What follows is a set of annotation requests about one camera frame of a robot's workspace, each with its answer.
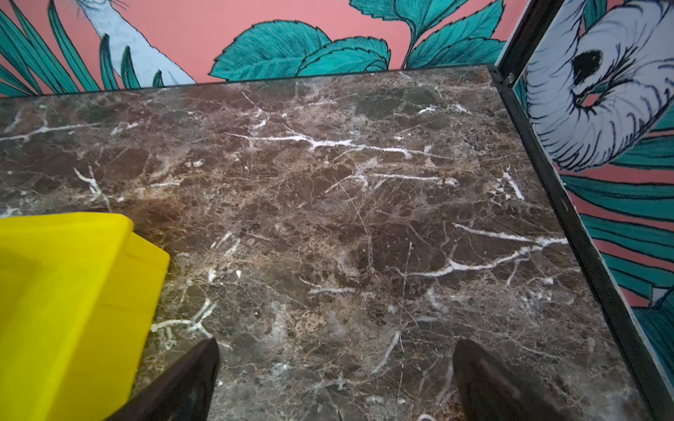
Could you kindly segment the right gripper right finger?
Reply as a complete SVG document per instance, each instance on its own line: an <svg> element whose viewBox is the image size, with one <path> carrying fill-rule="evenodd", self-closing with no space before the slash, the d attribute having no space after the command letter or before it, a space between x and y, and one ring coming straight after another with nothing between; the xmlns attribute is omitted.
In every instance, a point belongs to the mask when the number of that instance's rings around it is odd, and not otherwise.
<svg viewBox="0 0 674 421"><path fill-rule="evenodd" d="M467 420L567 419L473 340L456 343L453 368Z"/></svg>

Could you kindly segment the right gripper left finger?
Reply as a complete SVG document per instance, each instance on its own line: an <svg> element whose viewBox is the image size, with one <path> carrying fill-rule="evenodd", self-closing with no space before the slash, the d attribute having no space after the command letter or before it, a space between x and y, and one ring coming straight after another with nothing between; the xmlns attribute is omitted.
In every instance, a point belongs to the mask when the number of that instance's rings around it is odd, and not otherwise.
<svg viewBox="0 0 674 421"><path fill-rule="evenodd" d="M219 345L198 342L110 420L206 420L219 373Z"/></svg>

